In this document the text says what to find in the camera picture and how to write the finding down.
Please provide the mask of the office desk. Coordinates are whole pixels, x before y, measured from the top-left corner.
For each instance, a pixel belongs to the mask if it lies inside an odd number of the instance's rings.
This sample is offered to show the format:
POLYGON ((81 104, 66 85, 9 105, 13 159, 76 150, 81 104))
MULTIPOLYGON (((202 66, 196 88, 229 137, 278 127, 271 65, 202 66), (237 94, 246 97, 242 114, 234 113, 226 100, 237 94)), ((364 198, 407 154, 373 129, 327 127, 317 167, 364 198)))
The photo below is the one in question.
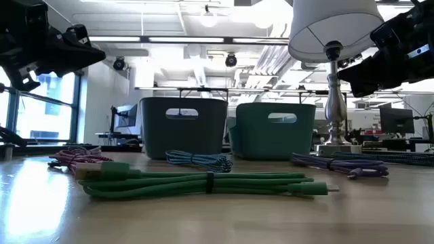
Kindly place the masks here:
POLYGON ((140 146, 142 143, 140 136, 135 134, 123 134, 120 132, 104 132, 96 133, 96 136, 102 140, 105 146, 125 146, 136 145, 140 146))

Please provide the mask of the green plastic bin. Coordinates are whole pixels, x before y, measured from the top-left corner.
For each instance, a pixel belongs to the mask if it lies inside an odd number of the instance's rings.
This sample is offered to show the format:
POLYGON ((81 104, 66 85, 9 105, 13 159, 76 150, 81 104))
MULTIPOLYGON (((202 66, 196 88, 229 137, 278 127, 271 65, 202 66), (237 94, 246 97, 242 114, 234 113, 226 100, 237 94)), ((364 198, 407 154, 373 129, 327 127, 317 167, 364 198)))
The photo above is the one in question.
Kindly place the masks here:
POLYGON ((285 161, 310 153, 316 106, 255 102, 240 104, 229 128, 233 155, 250 160, 285 161))

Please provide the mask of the monitor on black arm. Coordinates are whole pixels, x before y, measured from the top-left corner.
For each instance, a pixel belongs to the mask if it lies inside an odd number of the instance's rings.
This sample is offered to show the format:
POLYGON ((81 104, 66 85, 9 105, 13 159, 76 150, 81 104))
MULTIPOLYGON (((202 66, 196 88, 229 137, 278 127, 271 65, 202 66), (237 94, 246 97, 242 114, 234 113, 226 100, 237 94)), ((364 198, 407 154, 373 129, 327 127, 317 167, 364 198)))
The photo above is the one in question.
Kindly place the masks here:
POLYGON ((109 132, 114 133, 118 127, 135 127, 138 105, 111 106, 109 132))

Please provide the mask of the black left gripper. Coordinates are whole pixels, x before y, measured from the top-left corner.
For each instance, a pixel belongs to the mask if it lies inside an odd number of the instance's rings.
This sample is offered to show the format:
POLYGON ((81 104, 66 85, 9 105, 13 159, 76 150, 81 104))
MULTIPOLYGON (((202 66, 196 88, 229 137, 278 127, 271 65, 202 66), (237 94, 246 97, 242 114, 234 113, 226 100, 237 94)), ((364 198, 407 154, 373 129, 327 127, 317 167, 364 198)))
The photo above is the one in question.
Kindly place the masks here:
POLYGON ((63 77, 105 59, 88 37, 64 34, 48 22, 43 0, 0 0, 0 67, 11 86, 29 92, 40 85, 30 76, 63 77))

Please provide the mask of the white shade silver table lamp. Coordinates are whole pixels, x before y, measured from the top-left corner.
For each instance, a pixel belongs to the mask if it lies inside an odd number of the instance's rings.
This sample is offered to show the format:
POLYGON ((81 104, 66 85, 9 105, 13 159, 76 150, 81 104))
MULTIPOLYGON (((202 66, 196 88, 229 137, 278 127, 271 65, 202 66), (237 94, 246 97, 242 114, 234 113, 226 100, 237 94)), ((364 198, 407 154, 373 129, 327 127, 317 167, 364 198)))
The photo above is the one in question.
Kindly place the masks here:
POLYGON ((291 57, 301 62, 328 63, 328 100, 325 118, 329 138, 317 155, 360 153, 361 147, 344 138, 347 106, 337 76, 338 61, 372 46, 370 33, 383 22, 375 0, 292 0, 293 18, 288 43, 291 57))

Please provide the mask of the round white ceiling lamp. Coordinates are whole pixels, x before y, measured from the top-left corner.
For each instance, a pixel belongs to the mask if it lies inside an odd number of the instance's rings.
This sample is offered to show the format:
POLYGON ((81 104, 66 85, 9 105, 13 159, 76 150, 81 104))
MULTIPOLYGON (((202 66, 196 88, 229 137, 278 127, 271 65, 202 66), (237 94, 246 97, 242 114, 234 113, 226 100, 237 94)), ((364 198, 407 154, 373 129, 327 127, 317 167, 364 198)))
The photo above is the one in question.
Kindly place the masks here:
POLYGON ((201 12, 199 20, 204 27, 211 28, 217 24, 218 15, 217 13, 204 11, 201 12))

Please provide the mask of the dark office monitor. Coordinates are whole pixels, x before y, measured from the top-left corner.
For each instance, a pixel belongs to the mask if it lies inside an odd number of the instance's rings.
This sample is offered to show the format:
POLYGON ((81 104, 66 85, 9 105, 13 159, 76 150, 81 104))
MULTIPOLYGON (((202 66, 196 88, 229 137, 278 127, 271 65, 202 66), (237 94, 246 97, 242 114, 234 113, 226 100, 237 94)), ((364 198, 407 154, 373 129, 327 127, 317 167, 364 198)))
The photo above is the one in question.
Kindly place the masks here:
POLYGON ((380 108, 380 126, 383 133, 413 134, 413 111, 400 108, 380 108))

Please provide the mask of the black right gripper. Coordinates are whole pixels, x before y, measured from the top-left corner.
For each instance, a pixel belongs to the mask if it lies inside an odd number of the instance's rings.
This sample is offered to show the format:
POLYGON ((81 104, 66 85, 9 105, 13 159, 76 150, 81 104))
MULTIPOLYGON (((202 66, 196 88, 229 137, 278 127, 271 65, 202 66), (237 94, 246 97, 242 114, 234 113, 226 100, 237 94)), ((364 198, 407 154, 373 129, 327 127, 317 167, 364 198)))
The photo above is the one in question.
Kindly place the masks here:
POLYGON ((401 49, 384 47, 361 63, 338 71, 338 78, 350 83, 356 98, 434 78, 434 0, 411 1, 414 7, 404 14, 401 49))

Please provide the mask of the blue-grey plastic bin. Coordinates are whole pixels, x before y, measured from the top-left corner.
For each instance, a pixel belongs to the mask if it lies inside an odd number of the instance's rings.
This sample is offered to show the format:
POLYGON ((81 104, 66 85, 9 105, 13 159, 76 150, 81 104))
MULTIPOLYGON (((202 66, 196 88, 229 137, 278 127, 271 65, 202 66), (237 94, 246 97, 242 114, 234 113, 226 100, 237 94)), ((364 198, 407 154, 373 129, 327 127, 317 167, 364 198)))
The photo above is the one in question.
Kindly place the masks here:
POLYGON ((144 150, 165 159, 169 150, 214 155, 222 151, 228 105, 211 98, 147 97, 140 100, 144 150))

